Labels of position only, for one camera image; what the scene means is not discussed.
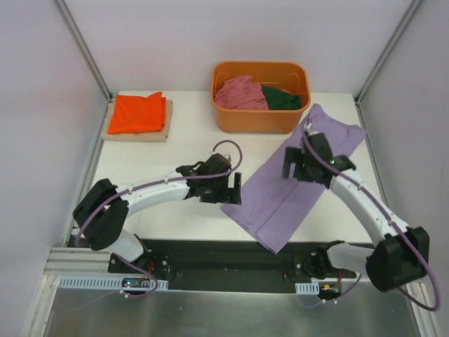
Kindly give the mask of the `lavender t shirt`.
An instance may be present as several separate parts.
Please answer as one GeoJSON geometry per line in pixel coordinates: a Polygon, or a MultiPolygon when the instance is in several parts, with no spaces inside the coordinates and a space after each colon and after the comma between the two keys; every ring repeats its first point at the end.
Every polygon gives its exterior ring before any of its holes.
{"type": "Polygon", "coordinates": [[[288,243],[326,189],[316,183],[281,177],[286,148],[301,144],[307,124],[325,134],[337,155],[352,155],[366,137],[366,131],[360,126],[333,119],[315,104],[292,135],[243,184],[241,204],[221,207],[225,215],[272,253],[278,253],[288,243]]]}

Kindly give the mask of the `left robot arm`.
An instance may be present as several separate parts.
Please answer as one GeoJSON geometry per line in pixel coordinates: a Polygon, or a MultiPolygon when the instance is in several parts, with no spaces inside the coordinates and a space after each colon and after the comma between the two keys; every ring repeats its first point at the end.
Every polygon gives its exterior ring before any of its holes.
{"type": "Polygon", "coordinates": [[[209,204],[241,204],[241,173],[233,172],[230,160],[219,154],[206,161],[177,167],[163,178],[144,183],[115,185],[99,180],[73,211],[80,228],[76,245],[93,251],[106,250],[124,258],[134,273],[148,265],[148,249],[137,235],[125,230],[132,215],[159,204],[198,198],[209,204]]]}

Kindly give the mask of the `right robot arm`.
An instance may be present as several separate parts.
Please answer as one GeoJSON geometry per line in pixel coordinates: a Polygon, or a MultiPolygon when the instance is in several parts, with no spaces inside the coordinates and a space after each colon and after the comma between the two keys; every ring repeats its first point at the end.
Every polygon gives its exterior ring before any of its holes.
{"type": "Polygon", "coordinates": [[[367,276],[381,292],[427,276],[427,232],[409,226],[375,197],[354,163],[333,154],[323,133],[305,133],[300,147],[287,147],[281,175],[330,190],[356,216],[373,245],[369,249],[337,240],[320,246],[307,263],[310,275],[322,279],[350,270],[367,276]]]}

